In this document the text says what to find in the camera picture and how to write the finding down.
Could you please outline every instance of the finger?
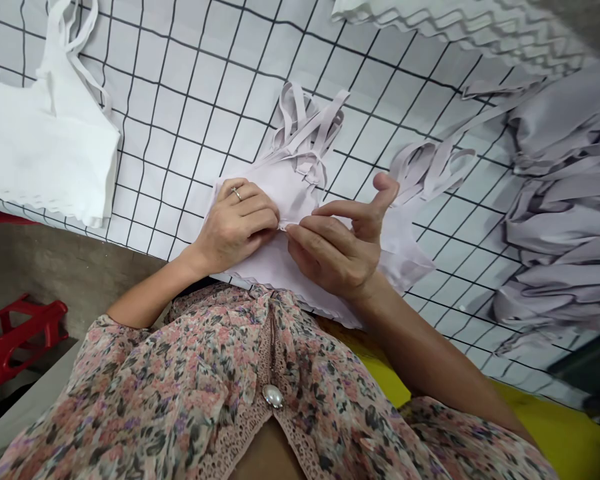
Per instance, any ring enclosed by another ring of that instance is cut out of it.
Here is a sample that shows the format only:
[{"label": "finger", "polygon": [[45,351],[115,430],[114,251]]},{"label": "finger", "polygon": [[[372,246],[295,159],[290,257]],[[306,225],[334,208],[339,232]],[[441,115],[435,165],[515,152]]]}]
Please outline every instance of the finger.
[{"label": "finger", "polygon": [[336,267],[349,261],[336,247],[308,228],[287,225],[287,234],[322,265]]},{"label": "finger", "polygon": [[221,202],[226,199],[228,196],[232,195],[232,188],[240,188],[242,185],[248,183],[249,181],[244,178],[236,178],[236,179],[227,179],[220,187],[220,191],[218,192],[218,197],[216,198],[217,202]]},{"label": "finger", "polygon": [[379,208],[384,216],[390,204],[393,203],[398,195],[400,184],[386,173],[379,172],[373,178],[373,186],[378,190],[378,193],[375,194],[375,197],[371,201],[371,205]]},{"label": "finger", "polygon": [[320,277],[320,264],[309,252],[304,250],[302,246],[296,242],[290,235],[287,235],[287,251],[289,256],[298,265],[298,269],[302,274],[310,279]]},{"label": "finger", "polygon": [[310,215],[300,220],[300,226],[317,233],[346,257],[356,257],[358,239],[344,224],[333,217]]},{"label": "finger", "polygon": [[237,192],[238,192],[238,195],[240,195],[240,197],[238,197],[238,195],[236,195],[235,192],[233,192],[231,189],[229,189],[229,196],[227,196],[227,198],[222,200],[222,204],[232,207],[232,206],[237,205],[240,202],[244,202],[244,200],[254,197],[256,195],[259,195],[259,194],[264,195],[264,192],[262,192],[262,190],[260,190],[260,187],[258,187],[255,183],[252,183],[252,182],[245,183],[244,185],[242,185],[240,188],[237,189]]},{"label": "finger", "polygon": [[376,209],[368,203],[353,200],[334,200],[320,208],[316,208],[311,214],[321,215],[323,217],[335,215],[351,220],[374,220],[377,212]]},{"label": "finger", "polygon": [[246,235],[250,237],[260,230],[276,230],[278,228],[278,217],[271,209],[258,210],[240,218],[240,225]]},{"label": "finger", "polygon": [[246,217],[248,214],[256,212],[258,210],[271,209],[273,210],[276,218],[280,219],[280,213],[278,212],[278,206],[264,193],[248,198],[235,207],[235,211],[241,217]]},{"label": "finger", "polygon": [[252,236],[250,236],[247,240],[246,246],[247,256],[251,255],[264,244],[270,242],[274,238],[276,233],[278,233],[277,230],[266,229],[260,230],[259,232],[256,232]]}]

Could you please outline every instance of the gray floor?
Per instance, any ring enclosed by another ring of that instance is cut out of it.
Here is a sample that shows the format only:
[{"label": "gray floor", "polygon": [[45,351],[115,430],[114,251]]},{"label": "gray floor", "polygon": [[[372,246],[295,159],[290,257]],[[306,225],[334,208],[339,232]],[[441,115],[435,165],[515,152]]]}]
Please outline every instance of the gray floor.
[{"label": "gray floor", "polygon": [[90,324],[163,260],[44,225],[0,224],[0,309],[28,292],[62,300],[65,328],[82,339]]}]

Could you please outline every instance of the sleeve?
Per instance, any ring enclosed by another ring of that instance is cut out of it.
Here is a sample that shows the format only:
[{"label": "sleeve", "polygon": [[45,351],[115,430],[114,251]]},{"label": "sleeve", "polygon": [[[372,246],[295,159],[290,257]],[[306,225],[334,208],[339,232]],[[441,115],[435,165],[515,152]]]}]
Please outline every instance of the sleeve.
[{"label": "sleeve", "polygon": [[91,324],[73,364],[67,390],[88,385],[103,391],[131,351],[151,335],[149,329],[133,329],[101,315]]},{"label": "sleeve", "polygon": [[12,440],[0,459],[0,479],[34,478],[47,462],[57,463],[66,455],[74,455],[74,433],[84,429],[91,407],[106,395],[133,348],[150,335],[148,329],[125,327],[107,315],[93,322],[67,386],[38,420]]},{"label": "sleeve", "polygon": [[455,480],[558,480],[537,448],[494,423],[430,397],[399,411]]}]

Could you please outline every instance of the grid board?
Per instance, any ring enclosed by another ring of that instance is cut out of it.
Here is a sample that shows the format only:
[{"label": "grid board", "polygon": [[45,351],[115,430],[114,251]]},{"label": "grid board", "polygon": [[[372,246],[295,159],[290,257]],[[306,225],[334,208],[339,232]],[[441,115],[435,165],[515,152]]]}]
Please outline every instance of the grid board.
[{"label": "grid board", "polygon": [[[318,104],[351,97],[325,158],[323,201],[369,201],[371,180],[406,143],[440,141],[498,98],[461,100],[478,79],[520,82],[507,67],[414,32],[332,23],[330,0],[101,0],[81,60],[111,94],[119,144],[111,221],[101,229],[45,209],[0,201],[0,210],[165,260],[194,241],[212,184],[238,176],[278,125],[277,96],[299,82]],[[80,5],[80,21],[90,0]],[[0,0],[0,81],[28,87],[41,60],[45,0]],[[491,300],[521,264],[501,221],[521,186],[503,118],[456,142],[474,148],[464,184],[429,202],[413,234],[438,270],[404,299],[486,375],[578,407],[583,398],[544,370],[596,335],[568,335],[521,357],[493,354],[515,330],[489,318]],[[232,278],[232,284],[248,286]]]}]

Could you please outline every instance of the woman's left hand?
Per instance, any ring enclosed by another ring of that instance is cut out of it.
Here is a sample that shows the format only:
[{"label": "woman's left hand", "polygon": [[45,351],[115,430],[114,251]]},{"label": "woman's left hand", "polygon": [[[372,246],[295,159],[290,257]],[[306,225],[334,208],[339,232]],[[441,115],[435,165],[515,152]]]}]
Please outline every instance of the woman's left hand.
[{"label": "woman's left hand", "polygon": [[256,184],[225,180],[198,238],[177,260],[202,276],[223,272],[271,240],[279,220],[278,207]]}]

